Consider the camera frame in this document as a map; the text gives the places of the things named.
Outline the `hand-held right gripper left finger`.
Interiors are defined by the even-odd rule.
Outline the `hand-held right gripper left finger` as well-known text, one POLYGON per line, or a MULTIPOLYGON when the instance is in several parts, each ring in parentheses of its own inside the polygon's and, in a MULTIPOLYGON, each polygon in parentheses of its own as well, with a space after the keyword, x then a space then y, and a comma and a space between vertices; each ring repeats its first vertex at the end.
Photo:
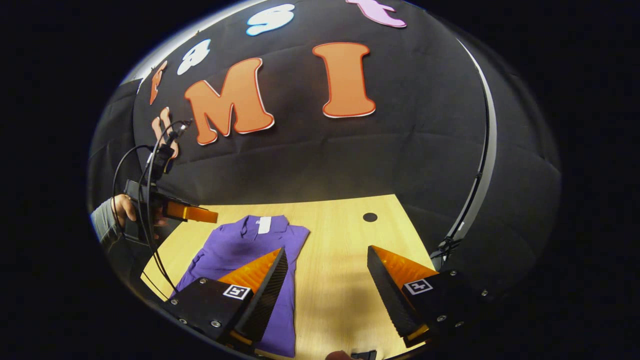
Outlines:
POLYGON ((201 276, 170 298, 170 315, 235 351, 253 351, 263 339, 288 272, 283 247, 220 279, 201 276))

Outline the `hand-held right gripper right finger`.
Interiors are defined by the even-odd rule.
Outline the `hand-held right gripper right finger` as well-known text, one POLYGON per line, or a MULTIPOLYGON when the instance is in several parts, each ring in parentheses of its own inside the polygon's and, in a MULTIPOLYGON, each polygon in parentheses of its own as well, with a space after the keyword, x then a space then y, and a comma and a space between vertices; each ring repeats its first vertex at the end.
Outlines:
POLYGON ((438 272, 379 246, 368 246, 366 266, 406 347, 452 337, 492 300, 459 269, 438 272))

